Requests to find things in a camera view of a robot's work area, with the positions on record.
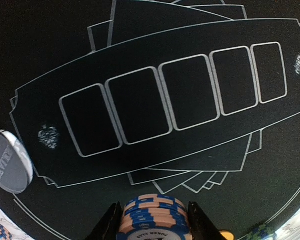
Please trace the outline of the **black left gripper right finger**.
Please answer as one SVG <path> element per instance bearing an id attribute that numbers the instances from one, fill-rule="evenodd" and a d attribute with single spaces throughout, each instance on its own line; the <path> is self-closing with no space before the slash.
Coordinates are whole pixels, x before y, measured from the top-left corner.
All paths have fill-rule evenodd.
<path id="1" fill-rule="evenodd" d="M 188 203 L 187 214 L 194 240 L 226 240 L 197 202 Z"/>

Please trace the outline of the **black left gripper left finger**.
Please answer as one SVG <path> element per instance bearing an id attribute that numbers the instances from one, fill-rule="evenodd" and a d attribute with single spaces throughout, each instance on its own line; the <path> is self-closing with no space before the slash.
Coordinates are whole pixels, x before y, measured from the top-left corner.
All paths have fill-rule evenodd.
<path id="1" fill-rule="evenodd" d="M 121 225 L 123 208 L 113 203 L 85 240 L 115 240 Z"/>

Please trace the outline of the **orange big blind button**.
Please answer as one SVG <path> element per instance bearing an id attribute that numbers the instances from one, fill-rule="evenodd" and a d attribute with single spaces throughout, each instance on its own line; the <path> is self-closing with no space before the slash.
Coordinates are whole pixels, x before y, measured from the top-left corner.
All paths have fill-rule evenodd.
<path id="1" fill-rule="evenodd" d="M 226 240 L 235 240 L 235 236 L 233 233 L 229 231 L 220 231 L 220 234 L 226 239 Z"/>

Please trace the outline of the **blue orange chip stack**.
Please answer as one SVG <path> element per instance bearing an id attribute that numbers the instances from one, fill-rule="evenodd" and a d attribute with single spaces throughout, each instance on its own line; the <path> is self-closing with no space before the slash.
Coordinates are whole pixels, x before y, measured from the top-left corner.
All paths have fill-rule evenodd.
<path id="1" fill-rule="evenodd" d="M 145 194 L 123 209 L 117 240 L 192 240 L 186 206 L 177 198 Z"/>

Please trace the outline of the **green chip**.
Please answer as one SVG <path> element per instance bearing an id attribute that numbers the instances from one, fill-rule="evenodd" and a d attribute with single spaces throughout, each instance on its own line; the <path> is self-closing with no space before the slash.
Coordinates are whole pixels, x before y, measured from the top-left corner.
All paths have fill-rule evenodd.
<path id="1" fill-rule="evenodd" d="M 260 225 L 247 234 L 244 240 L 276 240 L 277 234 L 267 224 Z"/>

